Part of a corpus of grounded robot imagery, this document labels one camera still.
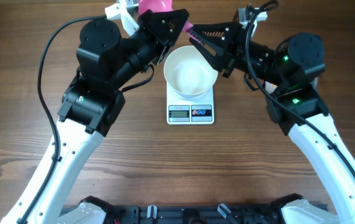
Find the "pink plastic measuring scoop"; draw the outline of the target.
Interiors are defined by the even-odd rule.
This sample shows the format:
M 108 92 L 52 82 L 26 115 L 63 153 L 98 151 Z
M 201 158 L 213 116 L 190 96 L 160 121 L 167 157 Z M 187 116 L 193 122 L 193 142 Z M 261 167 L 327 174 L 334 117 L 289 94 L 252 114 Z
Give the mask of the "pink plastic measuring scoop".
M 145 13 L 148 10 L 152 12 L 170 12 L 173 11 L 172 7 L 172 0 L 140 0 L 139 8 L 138 8 L 138 15 Z M 191 28 L 193 24 L 189 21 L 186 21 L 185 25 L 183 26 L 183 31 L 186 33 L 190 38 L 197 40 L 195 36 L 191 33 Z

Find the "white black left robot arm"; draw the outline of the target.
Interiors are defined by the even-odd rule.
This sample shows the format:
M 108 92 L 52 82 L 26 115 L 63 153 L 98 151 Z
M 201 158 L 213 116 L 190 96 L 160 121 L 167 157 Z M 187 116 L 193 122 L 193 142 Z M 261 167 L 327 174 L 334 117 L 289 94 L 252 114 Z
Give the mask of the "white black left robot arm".
M 189 13 L 145 11 L 127 38 L 106 16 L 81 19 L 79 66 L 62 96 L 52 138 L 27 187 L 3 223 L 56 223 L 78 174 L 99 147 L 132 90 L 171 51 Z

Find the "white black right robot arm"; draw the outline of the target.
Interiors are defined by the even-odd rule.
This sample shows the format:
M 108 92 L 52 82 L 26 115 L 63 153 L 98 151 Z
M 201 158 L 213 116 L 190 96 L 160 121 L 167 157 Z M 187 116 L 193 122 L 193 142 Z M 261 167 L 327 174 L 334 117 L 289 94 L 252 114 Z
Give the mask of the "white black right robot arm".
M 225 77 L 240 70 L 252 90 L 265 91 L 267 83 L 275 86 L 265 91 L 269 117 L 304 153 L 336 209 L 332 214 L 290 194 L 271 203 L 269 220 L 355 223 L 355 159 L 314 85 L 325 71 L 320 37 L 299 33 L 270 49 L 252 41 L 253 28 L 238 22 L 201 24 L 189 34 L 205 60 Z

